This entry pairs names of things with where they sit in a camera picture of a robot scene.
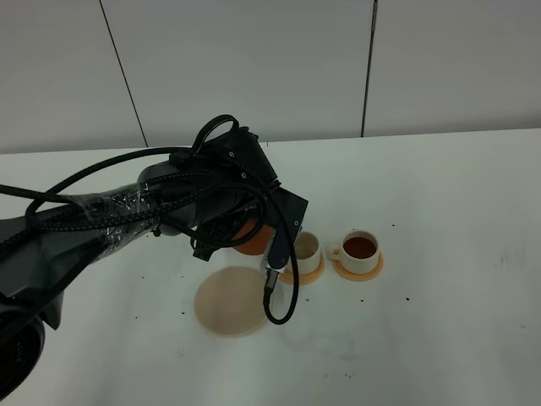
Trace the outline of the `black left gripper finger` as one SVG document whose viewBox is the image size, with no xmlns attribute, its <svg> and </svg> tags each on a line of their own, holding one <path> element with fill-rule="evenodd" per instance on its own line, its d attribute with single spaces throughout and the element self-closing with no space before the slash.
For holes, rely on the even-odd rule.
<svg viewBox="0 0 541 406">
<path fill-rule="evenodd" d="M 193 257 L 208 261 L 220 249 L 220 242 L 208 237 L 192 237 Z"/>
</svg>

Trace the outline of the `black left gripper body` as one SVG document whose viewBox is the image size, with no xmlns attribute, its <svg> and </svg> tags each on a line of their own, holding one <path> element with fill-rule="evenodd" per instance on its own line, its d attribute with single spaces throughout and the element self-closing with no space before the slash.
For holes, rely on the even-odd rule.
<svg viewBox="0 0 541 406">
<path fill-rule="evenodd" d="M 269 213 L 271 192 L 280 185 L 276 173 L 260 148 L 258 136 L 246 127 L 232 126 L 226 133 L 210 139 L 215 126 L 205 126 L 196 136 L 189 158 L 197 168 L 216 173 L 220 182 L 195 204 L 190 237 L 208 237 L 221 248 L 233 248 L 255 236 Z M 240 239 L 234 236 L 250 219 L 256 224 Z"/>
</svg>

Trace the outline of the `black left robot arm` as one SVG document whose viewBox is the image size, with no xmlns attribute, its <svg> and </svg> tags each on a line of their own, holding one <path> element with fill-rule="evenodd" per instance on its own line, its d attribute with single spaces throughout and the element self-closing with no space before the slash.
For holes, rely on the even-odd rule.
<svg viewBox="0 0 541 406">
<path fill-rule="evenodd" d="M 67 188 L 141 151 L 98 162 L 47 192 L 3 186 L 26 198 L 25 214 L 1 223 L 1 394 L 36 367 L 47 327 L 58 328 L 66 287 L 90 264 L 146 233 L 185 234 L 195 257 L 245 243 L 268 223 L 276 172 L 258 138 L 232 128 L 207 130 L 189 148 L 164 147 L 164 162 L 111 191 L 68 195 Z"/>
</svg>

